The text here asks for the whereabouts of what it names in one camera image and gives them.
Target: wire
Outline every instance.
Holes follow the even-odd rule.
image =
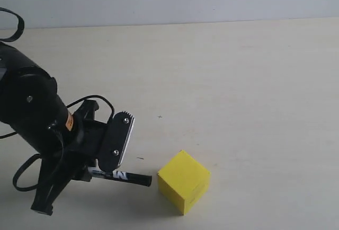
[[[29,186],[29,187],[18,187],[17,186],[17,181],[19,180],[19,177],[21,176],[21,174],[24,173],[24,171],[27,170],[28,167],[30,167],[36,160],[41,158],[40,154],[34,154],[33,156],[31,156],[25,163],[22,164],[22,166],[20,166],[20,168],[17,170],[17,172],[15,173],[15,175],[13,176],[13,185],[15,187],[16,190],[21,191],[21,192],[27,192],[27,191],[32,191],[34,189],[37,189],[41,186],[44,186],[47,184],[47,182],[49,182],[54,175],[57,173],[57,171],[60,169],[62,162],[64,160],[64,140],[63,137],[61,135],[60,132],[54,130],[54,129],[50,129],[54,132],[54,134],[56,134],[56,136],[58,137],[60,144],[61,144],[61,155],[60,155],[60,159],[56,165],[56,167],[54,168],[54,170],[48,175],[48,177],[46,177],[43,181],[41,181],[40,183],[37,183],[33,186]]]
[[[79,104],[79,103],[85,101],[86,99],[101,99],[102,101],[104,101],[111,108],[112,113],[110,115],[110,119],[113,118],[113,116],[114,116],[114,107],[113,107],[112,103],[110,101],[108,101],[106,98],[104,98],[103,96],[100,96],[100,95],[85,96],[85,97],[83,97],[81,99],[78,99],[77,101],[74,101],[73,103],[69,104],[66,107],[67,108],[73,107],[76,104]],[[12,132],[12,133],[9,133],[9,134],[6,134],[6,135],[2,135],[2,136],[0,136],[0,140],[1,139],[5,139],[5,138],[9,138],[11,136],[15,136],[16,134],[17,134],[17,132]]]

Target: orange label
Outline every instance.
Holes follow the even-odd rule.
[[[72,114],[70,114],[70,112],[68,112],[68,118],[67,118],[67,121],[66,121],[66,128],[69,131],[71,131],[72,128],[73,128],[73,124],[74,124],[73,116],[72,116]]]

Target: white table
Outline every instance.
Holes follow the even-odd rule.
[[[48,217],[12,187],[34,153],[12,137],[0,146],[1,229],[338,229],[339,19],[27,30],[14,46],[65,103],[102,94],[135,115],[122,170],[156,176],[184,149],[212,175],[184,217],[156,178],[73,181]]]

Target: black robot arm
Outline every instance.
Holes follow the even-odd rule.
[[[36,189],[31,209],[52,214],[52,203],[71,180],[92,177],[150,186],[151,176],[116,171],[121,165],[133,129],[134,117],[127,112],[114,115],[113,105],[104,97],[91,95],[66,106],[57,94],[57,82],[20,51],[6,45],[20,37],[23,20],[9,39],[0,39],[0,121],[10,125],[38,153],[29,158],[13,177],[19,191]],[[106,123],[95,120],[101,99],[111,108]],[[72,114],[68,111],[78,103]],[[18,187],[20,175],[41,159],[38,183]]]

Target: yellow cube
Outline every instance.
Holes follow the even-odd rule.
[[[180,151],[159,172],[160,192],[185,215],[207,191],[210,172]]]

